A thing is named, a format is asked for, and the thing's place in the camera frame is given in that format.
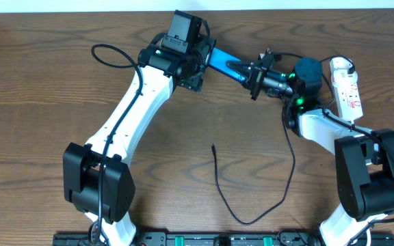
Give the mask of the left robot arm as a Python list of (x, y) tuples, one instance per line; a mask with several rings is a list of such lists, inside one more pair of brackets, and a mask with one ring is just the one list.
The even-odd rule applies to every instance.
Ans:
[(63, 153), (64, 198), (92, 224), (89, 245), (130, 245), (136, 226), (129, 216), (135, 196), (130, 166), (135, 149), (176, 86), (199, 92), (215, 39), (187, 41), (167, 33), (155, 36), (131, 60), (133, 80), (102, 127), (84, 145), (70, 143)]

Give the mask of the blue Galaxy smartphone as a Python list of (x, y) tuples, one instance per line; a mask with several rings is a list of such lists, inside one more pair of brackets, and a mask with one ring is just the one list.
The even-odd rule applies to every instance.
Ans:
[(218, 48), (213, 49), (211, 58), (209, 60), (209, 67), (242, 84), (246, 78), (238, 72), (235, 72), (232, 68), (228, 67), (228, 62), (240, 62), (240, 59), (237, 59), (236, 57), (233, 57), (232, 55)]

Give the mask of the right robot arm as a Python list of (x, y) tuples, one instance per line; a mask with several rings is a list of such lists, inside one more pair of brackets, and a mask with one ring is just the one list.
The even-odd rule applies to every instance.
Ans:
[(289, 73), (274, 69), (281, 53), (262, 53), (255, 61), (230, 55), (213, 62), (256, 99), (261, 92), (281, 99), (285, 132), (313, 141), (333, 154), (339, 206), (319, 226), (309, 245), (355, 245), (378, 240), (370, 230), (394, 222), (394, 131), (371, 130), (356, 124), (363, 115), (354, 62), (342, 55), (323, 63), (299, 57)]

